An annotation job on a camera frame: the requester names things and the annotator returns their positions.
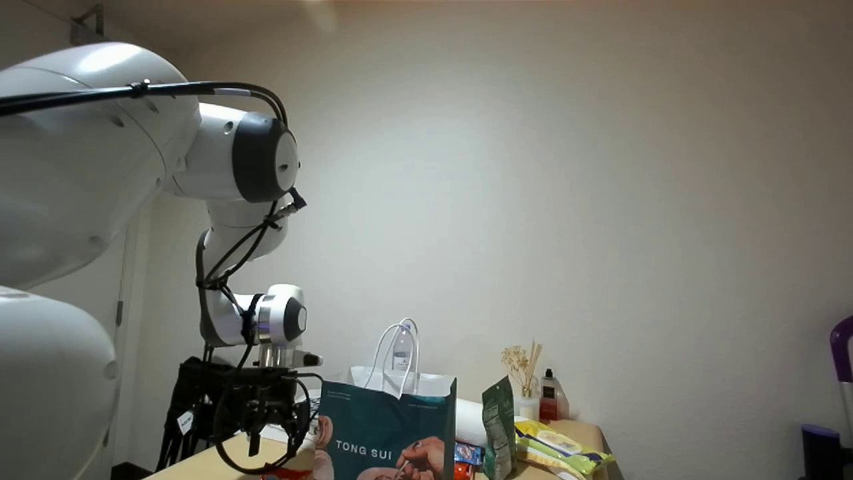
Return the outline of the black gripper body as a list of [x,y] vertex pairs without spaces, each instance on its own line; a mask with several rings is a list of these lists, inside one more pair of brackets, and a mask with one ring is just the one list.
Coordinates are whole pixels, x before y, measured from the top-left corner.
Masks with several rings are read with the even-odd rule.
[[299,428],[296,379],[280,369],[235,371],[212,409],[216,432],[259,432],[267,424]]

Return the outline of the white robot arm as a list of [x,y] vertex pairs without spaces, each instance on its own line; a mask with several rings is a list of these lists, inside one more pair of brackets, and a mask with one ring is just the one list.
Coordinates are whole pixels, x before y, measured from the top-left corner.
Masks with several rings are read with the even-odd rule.
[[238,295],[228,279],[274,252],[303,208],[282,103],[254,84],[188,81],[132,44],[91,44],[0,69],[0,473],[78,480],[118,401],[106,328],[34,289],[95,263],[154,192],[207,207],[195,252],[210,349],[259,348],[255,369],[206,363],[212,439],[280,424],[300,439],[292,365],[296,287]]

